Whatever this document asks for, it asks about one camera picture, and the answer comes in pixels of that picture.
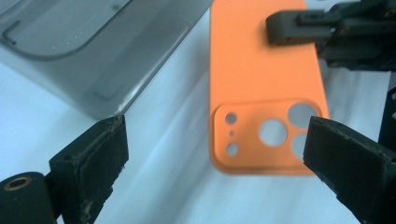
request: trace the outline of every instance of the clear plastic tray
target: clear plastic tray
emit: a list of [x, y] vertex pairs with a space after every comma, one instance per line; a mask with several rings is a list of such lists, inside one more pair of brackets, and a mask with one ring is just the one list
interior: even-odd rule
[[211, 2], [6, 0], [0, 40], [11, 66], [102, 119], [129, 108]]

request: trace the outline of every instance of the black clamp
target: black clamp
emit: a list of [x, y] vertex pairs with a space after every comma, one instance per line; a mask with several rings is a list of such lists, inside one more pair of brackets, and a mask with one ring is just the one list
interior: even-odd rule
[[0, 223], [93, 223], [129, 159], [124, 116], [94, 124], [49, 161], [0, 182]]
[[396, 71], [396, 0], [361, 0], [321, 10], [280, 11], [266, 20], [270, 44], [315, 43], [330, 67]]

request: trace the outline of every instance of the orange phone case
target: orange phone case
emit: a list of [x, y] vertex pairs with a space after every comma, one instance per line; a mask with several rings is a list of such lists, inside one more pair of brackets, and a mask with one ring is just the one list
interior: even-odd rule
[[[268, 44], [265, 19], [286, 9], [304, 9], [304, 0], [215, 0], [212, 5], [210, 157], [223, 172], [312, 174], [292, 152], [307, 124], [290, 120], [290, 113], [304, 105], [327, 118], [326, 99], [313, 44]], [[284, 127], [280, 144], [262, 140], [268, 120]]]

